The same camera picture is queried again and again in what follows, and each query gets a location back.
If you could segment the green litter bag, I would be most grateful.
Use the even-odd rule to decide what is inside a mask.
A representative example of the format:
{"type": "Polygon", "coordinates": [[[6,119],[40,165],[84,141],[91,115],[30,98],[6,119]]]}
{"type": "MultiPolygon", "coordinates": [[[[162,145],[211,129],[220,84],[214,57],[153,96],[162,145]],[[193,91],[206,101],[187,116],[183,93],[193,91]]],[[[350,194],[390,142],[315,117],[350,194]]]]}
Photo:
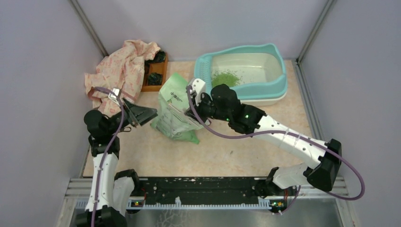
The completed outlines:
{"type": "Polygon", "coordinates": [[[189,107],[186,86],[188,81],[173,73],[158,93],[159,109],[151,127],[171,140],[199,144],[196,131],[203,128],[195,119],[185,115],[189,107]]]}

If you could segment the white bag clip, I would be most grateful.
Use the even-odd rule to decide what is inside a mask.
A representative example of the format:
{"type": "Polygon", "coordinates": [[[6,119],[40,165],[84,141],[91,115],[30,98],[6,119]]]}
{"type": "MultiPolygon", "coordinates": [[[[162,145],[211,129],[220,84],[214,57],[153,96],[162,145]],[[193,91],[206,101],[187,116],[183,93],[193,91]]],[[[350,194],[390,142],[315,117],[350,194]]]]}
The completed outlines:
{"type": "Polygon", "coordinates": [[[199,130],[203,126],[199,124],[196,120],[184,114],[182,110],[175,108],[172,104],[167,105],[168,110],[173,115],[173,119],[176,121],[176,125],[183,130],[199,130]]]}

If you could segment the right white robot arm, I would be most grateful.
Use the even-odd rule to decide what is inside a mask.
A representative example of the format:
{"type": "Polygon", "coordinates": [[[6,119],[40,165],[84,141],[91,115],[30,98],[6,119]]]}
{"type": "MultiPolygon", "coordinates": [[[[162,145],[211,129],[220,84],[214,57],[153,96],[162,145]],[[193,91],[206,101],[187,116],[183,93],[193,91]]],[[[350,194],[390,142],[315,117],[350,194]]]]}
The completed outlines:
{"type": "Polygon", "coordinates": [[[187,116],[203,124],[209,119],[225,121],[238,134],[265,140],[300,159],[291,167],[273,168],[266,188],[272,195],[290,186],[310,184],[324,192],[331,192],[341,160],[342,144],[335,139],[328,142],[309,138],[274,120],[262,109],[242,104],[234,90],[222,84],[210,95],[197,80],[187,86],[190,107],[187,116]]]}

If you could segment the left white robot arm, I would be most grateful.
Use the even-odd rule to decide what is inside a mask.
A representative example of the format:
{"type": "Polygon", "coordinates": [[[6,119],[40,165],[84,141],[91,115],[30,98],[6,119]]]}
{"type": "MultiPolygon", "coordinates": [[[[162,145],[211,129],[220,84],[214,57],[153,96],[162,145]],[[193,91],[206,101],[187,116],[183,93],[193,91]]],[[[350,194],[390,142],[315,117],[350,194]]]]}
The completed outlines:
{"type": "Polygon", "coordinates": [[[125,227],[126,207],[130,196],[140,193],[142,183],[134,169],[116,172],[119,161],[118,133],[127,126],[143,126],[157,117],[157,110],[123,99],[122,110],[108,117],[99,110],[84,116],[94,163],[91,192],[78,227],[125,227]]]}

